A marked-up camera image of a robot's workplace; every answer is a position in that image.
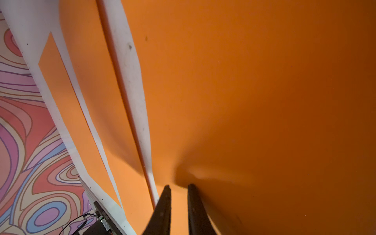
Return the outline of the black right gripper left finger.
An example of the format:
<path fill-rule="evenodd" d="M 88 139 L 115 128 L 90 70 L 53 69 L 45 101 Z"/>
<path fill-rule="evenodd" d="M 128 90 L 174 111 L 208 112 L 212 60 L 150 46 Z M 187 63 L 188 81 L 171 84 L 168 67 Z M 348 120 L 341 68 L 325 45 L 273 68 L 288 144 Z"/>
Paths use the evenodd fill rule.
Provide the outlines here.
<path fill-rule="evenodd" d="M 166 185 L 143 235 L 170 235 L 171 189 Z"/>

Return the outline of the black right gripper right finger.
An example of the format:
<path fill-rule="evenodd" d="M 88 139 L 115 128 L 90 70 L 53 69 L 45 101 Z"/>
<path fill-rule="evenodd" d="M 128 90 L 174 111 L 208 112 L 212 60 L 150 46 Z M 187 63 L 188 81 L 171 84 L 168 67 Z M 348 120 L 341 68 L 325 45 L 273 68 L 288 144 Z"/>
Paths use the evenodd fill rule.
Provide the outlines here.
<path fill-rule="evenodd" d="M 189 235 L 217 235 L 194 184 L 188 185 L 188 219 Z"/>

